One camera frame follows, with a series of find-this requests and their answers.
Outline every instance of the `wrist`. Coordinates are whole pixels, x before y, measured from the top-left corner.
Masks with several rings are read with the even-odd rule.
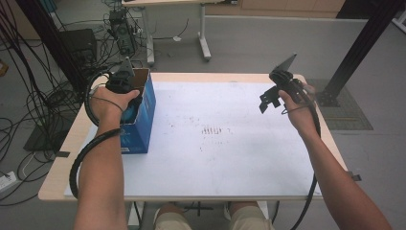
[[[99,120],[108,120],[110,122],[120,122],[123,112],[116,106],[106,106],[99,115]]]
[[[319,137],[319,134],[317,133],[315,128],[298,129],[298,132],[299,132],[299,135],[302,137],[302,139]]]
[[[99,127],[101,125],[108,127],[119,127],[122,112],[117,109],[106,110],[99,118]]]

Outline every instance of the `power strip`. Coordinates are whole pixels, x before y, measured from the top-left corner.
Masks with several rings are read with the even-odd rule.
[[[6,191],[9,187],[17,183],[17,178],[15,177],[14,172],[7,173],[7,176],[3,175],[0,177],[0,193]]]

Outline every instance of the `equipment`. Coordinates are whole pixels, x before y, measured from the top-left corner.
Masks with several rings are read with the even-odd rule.
[[[98,44],[91,29],[63,31],[59,35],[78,66],[96,61]]]
[[[303,85],[299,80],[293,79],[291,73],[287,72],[287,69],[289,69],[296,55],[297,54],[293,54],[280,65],[277,65],[269,74],[269,79],[271,79],[276,86],[268,89],[260,96],[261,104],[259,105],[259,109],[261,113],[265,112],[269,104],[273,104],[274,107],[281,105],[279,102],[279,90],[288,93],[296,104],[301,101],[299,90],[303,89]]]
[[[128,55],[135,52],[137,43],[131,32],[131,28],[125,18],[126,11],[121,9],[118,11],[110,11],[108,20],[110,22],[111,29],[108,32],[117,39],[117,45],[119,46],[120,54]]]
[[[261,104],[259,106],[260,111],[263,113],[265,112],[266,108],[270,103],[272,103],[275,107],[278,107],[281,105],[281,103],[278,101],[279,90],[285,91],[287,94],[290,95],[292,98],[293,102],[296,104],[303,104],[302,107],[308,107],[312,117],[313,117],[313,123],[316,128],[317,133],[321,137],[321,128],[320,128],[320,121],[319,117],[317,115],[316,108],[314,106],[314,103],[312,100],[309,99],[309,97],[306,95],[304,86],[303,84],[297,80],[293,79],[293,75],[289,72],[287,72],[287,69],[290,67],[292,64],[293,60],[295,59],[297,54],[293,54],[290,58],[285,60],[283,63],[280,65],[277,65],[277,67],[274,68],[274,70],[269,74],[269,78],[276,84],[276,86],[270,88],[267,90],[265,93],[263,93],[260,96],[261,99]],[[292,230],[297,229],[299,224],[302,222],[305,213],[307,212],[307,209],[310,205],[310,202],[313,198],[314,190],[317,185],[317,178],[316,174],[313,174],[313,180],[310,185],[310,189],[308,191],[307,199],[304,204],[304,208],[296,221],[295,225],[291,228]]]
[[[125,94],[136,89],[134,87],[134,81],[134,70],[132,69],[131,62],[127,57],[120,66],[120,69],[109,78],[108,82],[105,84],[105,87],[114,93]],[[128,107],[122,115],[122,123],[133,123],[135,121],[137,118],[138,107],[142,101],[143,97],[140,94],[137,98],[128,103]]]

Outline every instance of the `mat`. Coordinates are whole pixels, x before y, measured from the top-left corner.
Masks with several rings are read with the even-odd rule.
[[[321,92],[329,80],[306,80]],[[344,87],[337,97],[339,107],[320,106],[323,117],[330,130],[373,130],[364,112],[358,106],[349,90]]]

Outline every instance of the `table leg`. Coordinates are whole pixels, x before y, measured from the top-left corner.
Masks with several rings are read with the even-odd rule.
[[[207,41],[206,41],[206,37],[205,37],[205,15],[206,15],[206,9],[204,4],[200,4],[200,32],[197,33],[199,36],[199,40],[200,40],[200,45],[202,47],[202,51],[203,51],[203,56],[206,60],[209,60],[210,58],[212,58],[212,55],[210,54],[210,50],[209,50],[209,46],[207,45]]]
[[[406,21],[406,10],[404,13],[398,18],[398,19],[392,19],[392,22],[395,23],[395,25],[402,30],[404,33],[406,33],[406,26],[403,24]]]
[[[155,56],[153,54],[152,35],[149,33],[147,10],[145,7],[141,7],[139,9],[141,11],[141,16],[143,17],[144,33],[146,34],[147,37],[147,63],[148,65],[153,65],[155,63]]]

